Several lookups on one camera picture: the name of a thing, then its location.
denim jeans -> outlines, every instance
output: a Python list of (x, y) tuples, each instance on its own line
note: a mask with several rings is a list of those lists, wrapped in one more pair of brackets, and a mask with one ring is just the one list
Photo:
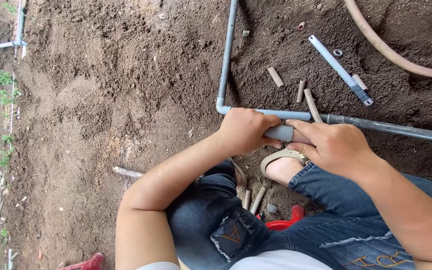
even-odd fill
[[(432, 181), (404, 176), (432, 197)], [(415, 269), (369, 195), (347, 178), (306, 165), (289, 188), (326, 211), (284, 231), (269, 230), (243, 209), (235, 187), (228, 159), (192, 183), (166, 210), (177, 256), (191, 270), (227, 270), (243, 258), (279, 249), (304, 253), (334, 270)]]

red plastic chair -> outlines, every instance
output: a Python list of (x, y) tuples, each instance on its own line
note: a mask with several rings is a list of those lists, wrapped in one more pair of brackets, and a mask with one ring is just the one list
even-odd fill
[(288, 229), (293, 223), (298, 222), (304, 218), (304, 208), (301, 205), (293, 205), (291, 210), (291, 220), (276, 220), (272, 222), (267, 222), (266, 226), (270, 230), (282, 231)]
[(66, 266), (64, 268), (58, 268), (57, 270), (71, 270), (81, 268), (81, 270), (101, 270), (101, 264), (104, 261), (104, 255), (102, 253), (94, 254), (91, 259), (83, 261), (77, 264)]

sandal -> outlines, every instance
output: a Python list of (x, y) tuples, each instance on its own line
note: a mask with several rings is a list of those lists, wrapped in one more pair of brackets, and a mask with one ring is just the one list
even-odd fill
[(284, 157), (295, 158), (298, 161), (300, 161), (303, 164), (303, 166), (306, 166), (310, 161), (307, 157), (305, 157), (300, 152), (295, 151), (295, 150), (289, 150), (289, 149), (285, 148), (281, 151), (277, 151), (276, 153), (273, 153), (273, 154), (265, 157), (261, 161), (261, 173), (262, 173), (262, 175), (264, 175), (266, 178), (269, 179), (269, 177), (266, 174), (266, 168), (268, 167), (269, 163), (272, 163), (273, 161), (275, 161), (279, 158), (284, 158)]
[(246, 190), (246, 187), (248, 186), (248, 178), (243, 173), (243, 170), (233, 161), (234, 169), (237, 171), (237, 173), (241, 176), (241, 182), (242, 185), (236, 189), (237, 193), (240, 193), (242, 191)]

